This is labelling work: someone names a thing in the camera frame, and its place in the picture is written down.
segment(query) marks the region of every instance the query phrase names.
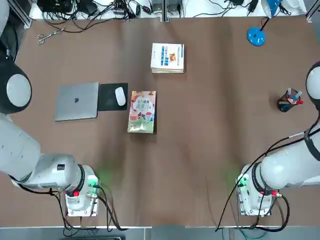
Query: book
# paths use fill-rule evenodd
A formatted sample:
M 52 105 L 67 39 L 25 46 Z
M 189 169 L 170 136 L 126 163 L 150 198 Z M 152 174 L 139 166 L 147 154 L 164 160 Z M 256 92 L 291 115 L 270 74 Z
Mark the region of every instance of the book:
M 154 133 L 156 91 L 132 91 L 128 133 Z
M 155 74 L 184 73 L 184 44 L 153 43 L 151 70 Z

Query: brown tabletop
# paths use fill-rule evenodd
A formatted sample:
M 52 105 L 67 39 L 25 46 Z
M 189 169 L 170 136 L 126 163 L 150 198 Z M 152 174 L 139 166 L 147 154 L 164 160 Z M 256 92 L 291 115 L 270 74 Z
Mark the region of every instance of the brown tabletop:
M 90 165 L 111 189 L 122 226 L 216 226 L 244 164 L 316 119 L 305 90 L 306 74 L 320 56 L 313 26 L 303 16 L 277 17 L 265 28 L 265 45 L 254 47 L 246 33 L 260 20 L 110 21 L 83 33 L 63 32 L 42 45 L 37 35 L 53 28 L 36 21 L 17 58 L 32 83 L 32 101 L 12 119 L 43 153 L 73 154 Z M 156 42 L 185 45 L 184 74 L 151 73 Z M 132 90 L 157 91 L 156 134 L 127 133 L 129 109 L 54 122 L 59 86 L 87 82 L 128 83 L 129 98 Z M 281 113 L 275 101 L 288 87 L 302 90 L 305 104 Z M 63 225 L 53 197 L 27 193 L 4 174 L 0 182 L 0 226 Z M 281 192 L 291 207 L 289 225 L 320 226 L 319 187 Z M 223 226 L 237 224 L 232 208 Z M 242 217 L 240 224 L 254 220 Z M 99 217 L 83 224 L 105 226 L 103 205 Z M 279 226 L 278 210 L 261 224 Z

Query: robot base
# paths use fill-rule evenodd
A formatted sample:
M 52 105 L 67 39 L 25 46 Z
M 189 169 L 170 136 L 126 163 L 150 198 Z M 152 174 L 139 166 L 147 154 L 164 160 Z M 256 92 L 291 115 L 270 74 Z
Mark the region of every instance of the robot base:
M 85 173 L 85 180 L 78 197 L 65 195 L 67 215 L 70 217 L 95 217 L 98 215 L 99 199 L 90 198 L 87 194 L 97 194 L 99 189 L 92 187 L 99 184 L 99 179 L 91 167 L 82 165 Z
M 250 174 L 245 174 L 239 182 L 236 192 L 237 201 L 239 205 L 240 214 L 242 216 L 257 216 L 259 214 L 262 194 L 256 190 L 253 185 Z M 236 179 L 236 182 L 242 177 L 242 174 Z M 264 217 L 269 211 L 272 203 L 272 196 L 267 195 L 263 197 L 260 216 Z

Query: silver laptop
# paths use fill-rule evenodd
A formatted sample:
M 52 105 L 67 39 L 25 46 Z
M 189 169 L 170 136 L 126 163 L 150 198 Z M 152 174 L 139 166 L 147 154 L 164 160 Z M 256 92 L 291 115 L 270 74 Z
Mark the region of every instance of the silver laptop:
M 99 83 L 61 86 L 56 99 L 54 120 L 93 119 L 98 115 Z

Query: mouse pad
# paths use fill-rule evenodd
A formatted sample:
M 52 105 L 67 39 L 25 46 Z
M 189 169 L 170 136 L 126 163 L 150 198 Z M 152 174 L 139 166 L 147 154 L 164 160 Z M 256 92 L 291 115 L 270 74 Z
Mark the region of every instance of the mouse pad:
M 125 95 L 125 105 L 119 106 L 115 90 L 123 88 Z M 128 83 L 108 83 L 100 84 L 98 97 L 98 111 L 124 111 L 128 105 Z

